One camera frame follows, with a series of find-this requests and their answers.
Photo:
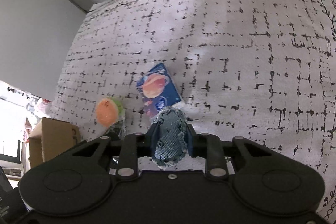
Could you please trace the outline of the brown cardboard box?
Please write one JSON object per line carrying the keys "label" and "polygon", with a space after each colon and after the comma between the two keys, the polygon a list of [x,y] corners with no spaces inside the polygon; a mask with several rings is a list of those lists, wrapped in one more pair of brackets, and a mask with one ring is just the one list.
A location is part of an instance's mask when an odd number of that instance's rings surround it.
{"label": "brown cardboard box", "polygon": [[29,133],[27,141],[32,169],[80,143],[80,132],[69,122],[43,117]]}

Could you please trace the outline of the orange green watermelon plush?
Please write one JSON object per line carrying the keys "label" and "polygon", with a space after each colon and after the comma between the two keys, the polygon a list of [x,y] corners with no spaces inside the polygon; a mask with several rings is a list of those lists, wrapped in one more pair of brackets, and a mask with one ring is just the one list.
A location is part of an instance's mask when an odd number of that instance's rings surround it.
{"label": "orange green watermelon plush", "polygon": [[123,120],[125,110],[122,103],[113,97],[105,97],[96,105],[96,119],[104,127]]}

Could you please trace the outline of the denim fabric pouch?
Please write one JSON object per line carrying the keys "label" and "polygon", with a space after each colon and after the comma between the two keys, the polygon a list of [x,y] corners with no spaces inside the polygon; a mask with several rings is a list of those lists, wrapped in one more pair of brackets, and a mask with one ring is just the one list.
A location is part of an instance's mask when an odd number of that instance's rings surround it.
{"label": "denim fabric pouch", "polygon": [[176,165],[187,154],[187,123],[183,112],[172,106],[164,107],[152,125],[156,127],[152,160],[161,169]]}

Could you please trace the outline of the white patterned bed blanket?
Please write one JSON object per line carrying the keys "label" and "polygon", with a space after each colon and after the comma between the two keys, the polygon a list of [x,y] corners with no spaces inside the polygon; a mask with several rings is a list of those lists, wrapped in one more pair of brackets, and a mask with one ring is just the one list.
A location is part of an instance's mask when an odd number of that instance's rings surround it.
{"label": "white patterned bed blanket", "polygon": [[335,223],[335,0],[108,0],[67,54],[52,118],[103,134],[96,103],[118,98],[128,133],[150,125],[137,81],[167,67],[197,132],[243,136],[316,169]]}

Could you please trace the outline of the blue planet tissue pack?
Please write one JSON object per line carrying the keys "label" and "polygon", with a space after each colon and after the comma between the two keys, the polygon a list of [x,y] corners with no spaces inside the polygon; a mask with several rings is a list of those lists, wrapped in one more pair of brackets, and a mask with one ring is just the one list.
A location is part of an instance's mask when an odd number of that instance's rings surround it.
{"label": "blue planet tissue pack", "polygon": [[145,114],[154,120],[165,107],[182,108],[185,102],[175,86],[169,71],[159,63],[146,72],[136,84]]}

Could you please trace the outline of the dark crinkled plastic bag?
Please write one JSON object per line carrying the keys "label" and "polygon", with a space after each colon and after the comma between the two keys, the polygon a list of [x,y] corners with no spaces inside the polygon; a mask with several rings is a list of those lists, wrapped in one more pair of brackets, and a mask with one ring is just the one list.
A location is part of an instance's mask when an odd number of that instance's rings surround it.
{"label": "dark crinkled plastic bag", "polygon": [[111,141],[118,141],[122,140],[125,135],[125,121],[120,120],[117,121],[115,124],[111,125],[106,132],[106,135],[110,137]]}

